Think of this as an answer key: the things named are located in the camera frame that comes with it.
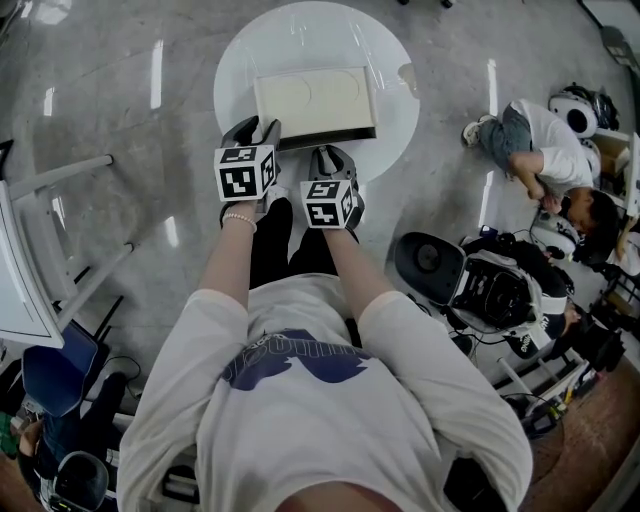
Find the chair leg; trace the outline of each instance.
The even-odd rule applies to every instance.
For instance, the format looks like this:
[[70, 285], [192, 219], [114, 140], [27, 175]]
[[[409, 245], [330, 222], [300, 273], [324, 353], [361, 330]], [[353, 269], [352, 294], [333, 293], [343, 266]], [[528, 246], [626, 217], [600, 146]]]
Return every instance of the chair leg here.
[[133, 251], [133, 244], [125, 244], [122, 250], [113, 256], [111, 260], [102, 265], [96, 272], [89, 278], [85, 286], [80, 290], [80, 293], [73, 297], [65, 308], [58, 315], [58, 322], [56, 326], [62, 332], [64, 328], [69, 324], [74, 315], [87, 301], [93, 292], [96, 291], [98, 286], [107, 278], [107, 276], [116, 268], [116, 265], [123, 260], [129, 253]]
[[118, 299], [116, 300], [116, 302], [113, 304], [113, 306], [111, 306], [111, 309], [109, 310], [109, 312], [107, 313], [107, 316], [104, 317], [104, 320], [102, 320], [102, 323], [100, 324], [100, 327], [98, 327], [98, 330], [96, 331], [96, 333], [94, 334], [94, 338], [97, 340], [98, 343], [102, 343], [102, 341], [104, 340], [104, 338], [106, 338], [107, 334], [109, 331], [104, 332], [104, 336], [102, 336], [103, 331], [105, 330], [105, 328], [107, 327], [107, 325], [109, 324], [109, 320], [111, 320], [111, 317], [115, 314], [115, 312], [118, 310], [118, 307], [120, 306], [120, 304], [122, 303], [122, 300], [124, 299], [124, 297], [122, 295], [120, 295], [120, 297], [118, 297]]
[[39, 188], [53, 185], [56, 181], [70, 178], [84, 171], [90, 171], [96, 167], [103, 167], [105, 165], [111, 165], [113, 163], [113, 157], [111, 155], [99, 156], [90, 160], [84, 160], [82, 162], [76, 162], [75, 164], [65, 165], [64, 167], [58, 167], [42, 174], [37, 174], [31, 178], [11, 185], [9, 187], [9, 197], [11, 200], [18, 199], [19, 197], [35, 192]]

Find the sneaker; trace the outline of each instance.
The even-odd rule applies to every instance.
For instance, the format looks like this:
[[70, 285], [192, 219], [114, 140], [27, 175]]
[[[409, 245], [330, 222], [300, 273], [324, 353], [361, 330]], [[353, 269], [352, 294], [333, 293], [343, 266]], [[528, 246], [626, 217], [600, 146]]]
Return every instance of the sneaker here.
[[480, 142], [480, 123], [469, 123], [462, 130], [462, 143], [468, 148], [477, 146]]
[[487, 121], [497, 121], [497, 120], [498, 118], [496, 116], [492, 116], [491, 114], [485, 114], [480, 119], [478, 119], [478, 122], [482, 124], [482, 123], [486, 123]]
[[492, 115], [484, 115], [475, 123], [469, 123], [462, 130], [462, 142], [468, 148], [478, 145], [480, 142], [480, 127], [489, 121], [495, 121], [496, 117]]
[[128, 356], [112, 356], [102, 368], [101, 377], [108, 377], [113, 373], [122, 373], [127, 378], [127, 382], [140, 376], [140, 365]]

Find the cable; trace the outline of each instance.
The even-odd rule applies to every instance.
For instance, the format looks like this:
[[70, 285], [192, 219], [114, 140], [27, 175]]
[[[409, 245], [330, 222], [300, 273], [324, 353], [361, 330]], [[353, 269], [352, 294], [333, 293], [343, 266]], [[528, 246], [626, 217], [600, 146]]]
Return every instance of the cable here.
[[[509, 393], [509, 394], [506, 394], [506, 395], [500, 395], [500, 397], [503, 398], [503, 399], [504, 398], [508, 398], [510, 396], [531, 396], [533, 398], [537, 398], [538, 400], [546, 403], [551, 409], [556, 411], [556, 413], [558, 412], [558, 409], [557, 409], [557, 407], [555, 405], [553, 405], [551, 402], [549, 402], [548, 400], [545, 400], [544, 398], [542, 398], [542, 397], [540, 397], [538, 395], [534, 395], [533, 393]], [[564, 426], [564, 418], [562, 416], [560, 416], [560, 414], [558, 414], [558, 420], [557, 421], [562, 426], [562, 447], [560, 448], [560, 453], [558, 454], [558, 458], [555, 460], [553, 465], [547, 470], [547, 472], [544, 473], [543, 475], [539, 476], [538, 479], [535, 482], [532, 482], [532, 485], [533, 484], [537, 484], [538, 482], [540, 482], [541, 480], [546, 478], [548, 475], [550, 475], [551, 472], [558, 465], [558, 462], [560, 462], [560, 459], [562, 458], [562, 454], [564, 453], [565, 436], [566, 436], [566, 429], [565, 429], [565, 426]], [[530, 439], [530, 441], [537, 441], [538, 439], [542, 439], [544, 437], [544, 435], [546, 435], [547, 433], [543, 434], [540, 437], [536, 437], [536, 438]]]
[[[478, 343], [481, 343], [482, 345], [500, 345], [500, 343], [504, 343], [505, 341], [507, 341], [505, 338], [502, 338], [500, 341], [483, 341], [481, 338], [478, 338], [473, 333], [465, 334], [464, 332], [460, 332], [457, 329], [454, 329], [453, 331], [449, 332], [449, 336], [451, 336], [451, 333], [454, 333], [454, 332], [458, 336], [471, 336], [473, 339], [475, 339]], [[483, 333], [482, 334], [483, 338], [484, 338], [485, 334], [494, 334], [494, 333]]]
[[127, 387], [127, 391], [131, 395], [131, 398], [133, 398], [134, 400], [140, 400], [139, 398], [136, 397], [135, 393], [133, 391], [131, 391], [131, 388], [129, 387], [129, 383], [131, 381], [136, 380], [142, 374], [142, 368], [140, 367], [140, 364], [133, 357], [129, 357], [129, 356], [113, 356], [113, 357], [110, 357], [109, 359], [107, 359], [104, 362], [104, 364], [102, 365], [101, 370], [104, 370], [104, 367], [107, 366], [107, 363], [109, 361], [113, 361], [114, 359], [128, 359], [129, 361], [131, 361], [133, 364], [135, 364], [138, 367], [138, 373], [136, 373], [134, 377], [131, 377], [130, 379], [127, 379], [126, 387]]

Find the floor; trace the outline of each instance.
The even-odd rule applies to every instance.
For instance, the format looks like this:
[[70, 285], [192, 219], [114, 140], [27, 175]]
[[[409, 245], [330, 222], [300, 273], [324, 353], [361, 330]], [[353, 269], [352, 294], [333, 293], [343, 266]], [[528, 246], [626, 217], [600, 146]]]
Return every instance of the floor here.
[[522, 512], [589, 510], [638, 440], [638, 392], [640, 374], [623, 361], [571, 404], [561, 426], [532, 443], [533, 478]]
[[[125, 296], [108, 342], [148, 374], [194, 291], [219, 231], [212, 174], [220, 140], [213, 111], [216, 66], [234, 35], [285, 0], [33, 0], [0, 48], [0, 140], [16, 143], [5, 166], [16, 182], [103, 153], [110, 170], [53, 190], [77, 257], [96, 263], [133, 240], [124, 261], [82, 311], [97, 318]], [[421, 111], [404, 155], [366, 187], [358, 235], [378, 264], [408, 231], [450, 240], [484, 222], [528, 227], [533, 204], [479, 150], [460, 144], [462, 127], [526, 97], [546, 104], [576, 81], [606, 87], [633, 127], [626, 71], [602, 47], [574, 0], [343, 0], [386, 25], [413, 60]], [[151, 66], [162, 52], [162, 102], [150, 104]]]

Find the hair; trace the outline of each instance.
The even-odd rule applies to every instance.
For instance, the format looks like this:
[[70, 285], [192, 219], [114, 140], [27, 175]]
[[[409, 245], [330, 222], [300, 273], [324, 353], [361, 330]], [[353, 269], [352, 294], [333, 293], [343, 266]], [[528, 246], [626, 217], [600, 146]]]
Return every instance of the hair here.
[[595, 224], [594, 235], [598, 234], [603, 239], [612, 238], [614, 240], [613, 245], [615, 245], [620, 227], [618, 207], [613, 202], [613, 199], [600, 190], [592, 190], [591, 197], [593, 198], [593, 203], [589, 208], [589, 214]]
[[589, 215], [595, 227], [588, 237], [588, 245], [595, 256], [594, 262], [606, 258], [611, 254], [618, 241], [620, 230], [620, 216], [618, 207], [613, 200], [600, 190], [591, 190], [593, 203], [589, 208]]

